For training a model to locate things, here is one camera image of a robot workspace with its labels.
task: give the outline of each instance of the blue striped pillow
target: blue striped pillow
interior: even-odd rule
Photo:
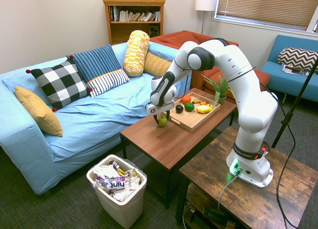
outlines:
[[[66,57],[68,59],[74,59],[76,67],[83,75],[85,82],[89,82],[90,80],[105,73],[121,69],[110,44],[98,49],[67,55]]]

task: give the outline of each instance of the white lampshade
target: white lampshade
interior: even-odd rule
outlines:
[[[204,11],[215,11],[217,0],[195,0],[195,9]]]

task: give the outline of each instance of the potted plant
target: potted plant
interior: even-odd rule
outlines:
[[[227,98],[226,94],[231,91],[230,86],[225,78],[222,78],[221,75],[219,75],[219,83],[214,81],[213,79],[209,79],[207,76],[204,76],[204,80],[207,81],[209,84],[211,84],[215,89],[215,102],[219,102],[221,105],[225,102],[225,99]]]

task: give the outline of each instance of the wooden table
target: wooden table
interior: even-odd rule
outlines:
[[[214,96],[196,88],[189,90],[186,94],[190,92],[214,99]],[[170,181],[174,167],[235,109],[235,104],[225,102],[218,111],[192,132],[172,121],[168,121],[165,127],[159,127],[152,116],[145,117],[120,133],[123,156],[127,157],[125,141],[130,141],[140,151],[167,169]],[[169,185],[168,183],[164,195],[166,208],[169,206]]]
[[[232,150],[237,133],[237,129],[228,127],[179,170],[184,177],[176,212],[178,221],[182,219],[187,191],[192,194],[189,197],[194,197],[192,187],[202,189],[212,200],[218,201],[224,186],[233,179],[226,164],[226,157]],[[276,187],[287,156],[271,149],[267,159],[274,171],[274,178],[267,187],[260,189],[238,178],[222,195],[222,207],[247,228],[286,228],[276,200]],[[317,178],[317,171],[292,158],[289,159],[279,187],[279,195],[285,215],[295,226],[298,226],[302,218]]]

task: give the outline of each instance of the trash can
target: trash can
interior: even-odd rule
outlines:
[[[119,167],[123,171],[127,171],[129,169],[135,168],[138,177],[140,178],[139,187],[123,202],[119,202],[116,199],[112,198],[104,191],[102,188],[95,187],[94,190],[99,198],[100,203],[102,204],[105,211],[118,222],[121,226],[128,229],[130,228],[134,222],[138,219],[143,211],[144,204],[144,191],[147,184],[147,177],[144,173],[136,167],[133,167],[124,159],[110,154],[101,162],[99,162],[96,166],[92,167],[86,174],[86,177],[93,185],[97,175],[93,173],[95,167],[100,165],[108,165],[111,161],[116,161]]]

